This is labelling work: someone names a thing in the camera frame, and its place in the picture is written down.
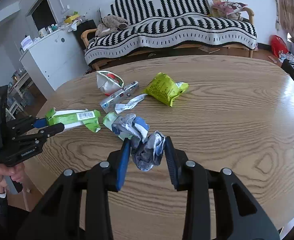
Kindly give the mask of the person left hand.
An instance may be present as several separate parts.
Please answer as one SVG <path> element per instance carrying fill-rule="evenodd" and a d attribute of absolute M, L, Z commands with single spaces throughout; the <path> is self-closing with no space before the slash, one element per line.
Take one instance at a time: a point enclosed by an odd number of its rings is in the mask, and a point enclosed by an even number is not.
<path fill-rule="evenodd" d="M 0 194 L 5 193 L 7 183 L 5 181 L 5 176 L 9 176 L 13 181 L 21 183 L 25 175 L 25 165 L 24 163 L 19 163 L 14 167 L 7 167 L 4 164 L 0 164 Z"/>

